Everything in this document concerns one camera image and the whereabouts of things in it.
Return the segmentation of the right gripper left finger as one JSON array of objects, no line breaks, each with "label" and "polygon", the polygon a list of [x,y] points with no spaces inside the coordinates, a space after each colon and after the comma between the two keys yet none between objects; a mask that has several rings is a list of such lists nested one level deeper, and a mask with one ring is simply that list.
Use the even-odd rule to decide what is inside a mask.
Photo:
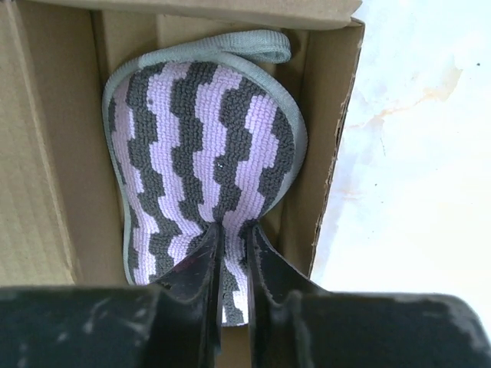
[{"label": "right gripper left finger", "polygon": [[4,287],[3,367],[213,367],[223,229],[147,286]]}]

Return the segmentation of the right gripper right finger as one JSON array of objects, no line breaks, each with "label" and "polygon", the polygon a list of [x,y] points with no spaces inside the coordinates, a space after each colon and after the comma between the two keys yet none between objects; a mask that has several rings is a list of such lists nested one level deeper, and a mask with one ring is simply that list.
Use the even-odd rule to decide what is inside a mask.
[{"label": "right gripper right finger", "polygon": [[488,367],[474,310],[446,294],[322,289],[249,229],[249,336],[254,367]]}]

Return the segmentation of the brown cardboard express box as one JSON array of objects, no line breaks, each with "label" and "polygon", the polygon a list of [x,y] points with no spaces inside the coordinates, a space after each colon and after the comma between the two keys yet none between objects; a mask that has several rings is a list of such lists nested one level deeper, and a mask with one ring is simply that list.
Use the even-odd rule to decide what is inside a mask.
[{"label": "brown cardboard express box", "polygon": [[[295,99],[305,158],[259,226],[307,277],[312,270],[364,25],[358,1],[3,1],[1,290],[109,287],[124,272],[124,209],[104,131],[107,80],[122,64],[178,44],[272,30],[291,57],[262,68]],[[226,327],[213,367],[254,367],[249,321]]]}]

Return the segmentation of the purple grey striped cloth pad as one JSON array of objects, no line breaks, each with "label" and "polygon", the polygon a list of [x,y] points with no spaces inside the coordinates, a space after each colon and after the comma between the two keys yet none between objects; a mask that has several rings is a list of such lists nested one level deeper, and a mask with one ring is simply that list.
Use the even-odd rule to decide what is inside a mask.
[{"label": "purple grey striped cloth pad", "polygon": [[262,68],[290,57],[283,33],[238,31],[152,51],[109,77],[102,113],[130,284],[156,281],[218,223],[222,323],[248,323],[247,229],[286,194],[308,145],[295,99]]}]

